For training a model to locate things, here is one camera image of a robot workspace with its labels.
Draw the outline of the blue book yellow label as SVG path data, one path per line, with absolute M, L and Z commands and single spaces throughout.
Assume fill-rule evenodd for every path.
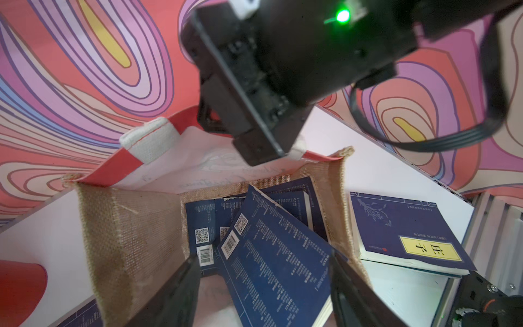
M 203 277 L 218 273 L 215 264 L 217 246 L 227 234 L 244 199 L 243 196 L 218 198 L 185 205 L 189 250 L 198 256 Z
M 328 240 L 320 203 L 310 177 L 268 187 L 262 192 L 325 241 Z

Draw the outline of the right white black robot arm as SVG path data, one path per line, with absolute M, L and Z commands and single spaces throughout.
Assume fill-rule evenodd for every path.
M 418 49 L 414 26 L 439 40 L 485 17 L 480 47 L 487 111 L 478 125 L 398 148 L 418 153 L 469 147 L 509 114 L 501 82 L 498 22 L 521 1 L 224 1 L 194 9 L 182 44 L 200 72 L 197 122 L 226 134 L 257 166 L 289 154 L 314 104 L 343 87 L 366 89 L 396 75 Z

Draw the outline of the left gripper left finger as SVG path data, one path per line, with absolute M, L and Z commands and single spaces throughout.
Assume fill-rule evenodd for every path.
M 192 326 L 200 279 L 200 261 L 192 254 L 127 325 Z

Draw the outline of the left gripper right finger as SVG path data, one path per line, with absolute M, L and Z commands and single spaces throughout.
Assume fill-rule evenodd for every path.
M 407 326 L 339 252 L 330 256 L 329 276 L 337 326 Z

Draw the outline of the dark blue book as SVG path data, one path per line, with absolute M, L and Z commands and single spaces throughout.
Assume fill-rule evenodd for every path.
M 95 299 L 85 303 L 82 307 L 77 308 L 69 316 L 63 317 L 57 322 L 51 324 L 57 327 L 103 327 L 102 315 L 98 309 Z
M 333 312 L 335 249 L 254 186 L 217 247 L 243 326 L 323 326 Z

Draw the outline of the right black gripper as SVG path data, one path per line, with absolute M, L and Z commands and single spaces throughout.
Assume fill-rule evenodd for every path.
M 286 156 L 320 99 L 396 73 L 414 51 L 412 1 L 228 2 L 190 13 L 181 32 L 200 72 L 198 121 L 228 134 L 250 166 Z

